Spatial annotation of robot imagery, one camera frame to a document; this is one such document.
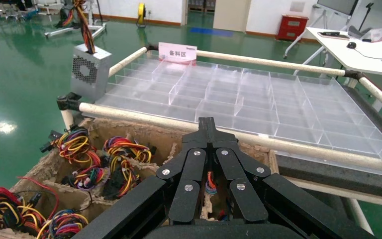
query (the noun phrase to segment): computer mouse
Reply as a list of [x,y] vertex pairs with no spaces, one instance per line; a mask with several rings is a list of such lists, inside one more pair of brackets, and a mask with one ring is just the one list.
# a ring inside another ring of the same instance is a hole
[[348,47],[349,49],[355,49],[357,47],[357,44],[354,42],[349,42],[346,47]]

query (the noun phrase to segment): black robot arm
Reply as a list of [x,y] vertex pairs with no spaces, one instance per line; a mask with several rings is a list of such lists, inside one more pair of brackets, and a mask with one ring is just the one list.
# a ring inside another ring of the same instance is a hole
[[[230,198],[225,222],[199,219],[207,172],[221,175]],[[169,225],[161,224],[169,220]],[[182,150],[74,239],[375,238],[349,219],[243,153],[213,118],[183,136]]]

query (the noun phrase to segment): wall baseboard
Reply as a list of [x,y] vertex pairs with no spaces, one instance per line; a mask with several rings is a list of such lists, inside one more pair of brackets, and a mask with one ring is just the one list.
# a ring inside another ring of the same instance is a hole
[[[249,34],[249,35],[256,35],[256,36],[276,37],[276,34],[256,32],[256,31],[246,31],[246,33]],[[311,38],[302,38],[301,42],[314,42],[314,43],[318,43],[318,41],[316,39],[311,39]]]
[[[99,14],[93,14],[94,17],[99,17]],[[113,16],[113,15],[101,15],[103,18],[107,19],[116,19],[116,20],[125,20],[125,21],[133,21],[136,22],[137,18],[134,17],[125,17],[125,16]],[[164,25],[172,25],[172,26],[180,26],[181,23],[179,22],[172,22],[172,21],[159,21],[159,20],[147,20],[149,23],[156,23],[156,24],[164,24]]]

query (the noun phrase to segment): white sign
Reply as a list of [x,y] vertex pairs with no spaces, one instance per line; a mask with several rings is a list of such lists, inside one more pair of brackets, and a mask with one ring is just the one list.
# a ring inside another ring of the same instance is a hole
[[371,42],[382,41],[382,28],[371,29],[370,38],[371,38]]
[[187,63],[197,59],[197,47],[159,42],[159,59]]

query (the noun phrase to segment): yellow fan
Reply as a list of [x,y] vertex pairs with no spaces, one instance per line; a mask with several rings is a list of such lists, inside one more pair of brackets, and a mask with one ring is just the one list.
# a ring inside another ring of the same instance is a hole
[[144,3],[140,3],[140,6],[138,7],[138,19],[137,19],[137,26],[138,27],[145,27],[144,18],[146,17],[146,5]]

